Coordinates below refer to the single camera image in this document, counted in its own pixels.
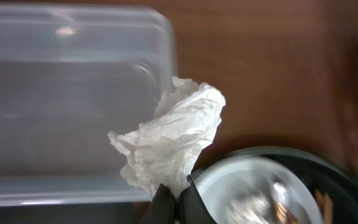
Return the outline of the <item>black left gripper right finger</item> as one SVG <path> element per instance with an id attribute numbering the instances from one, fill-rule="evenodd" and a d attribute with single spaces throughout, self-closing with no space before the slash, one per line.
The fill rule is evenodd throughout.
<path id="1" fill-rule="evenodd" d="M 216 224 L 209 214 L 196 188 L 191 175 L 186 177 L 187 187 L 178 199 L 178 212 L 181 224 Z"/>

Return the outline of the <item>white paper napkin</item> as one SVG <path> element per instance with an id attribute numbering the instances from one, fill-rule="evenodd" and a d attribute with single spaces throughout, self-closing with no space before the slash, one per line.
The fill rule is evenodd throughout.
<path id="1" fill-rule="evenodd" d="M 213 143 L 225 105 L 217 88 L 173 77 L 152 120 L 126 134 L 109 132 L 111 145 L 127 158 L 120 175 L 151 197 L 165 185 L 178 198 L 199 155 Z"/>

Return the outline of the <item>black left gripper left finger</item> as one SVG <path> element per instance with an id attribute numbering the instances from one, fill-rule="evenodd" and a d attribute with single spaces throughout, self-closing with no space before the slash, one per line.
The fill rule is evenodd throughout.
<path id="1" fill-rule="evenodd" d="M 171 190 L 160 184 L 141 224 L 174 224 L 177 200 Z"/>

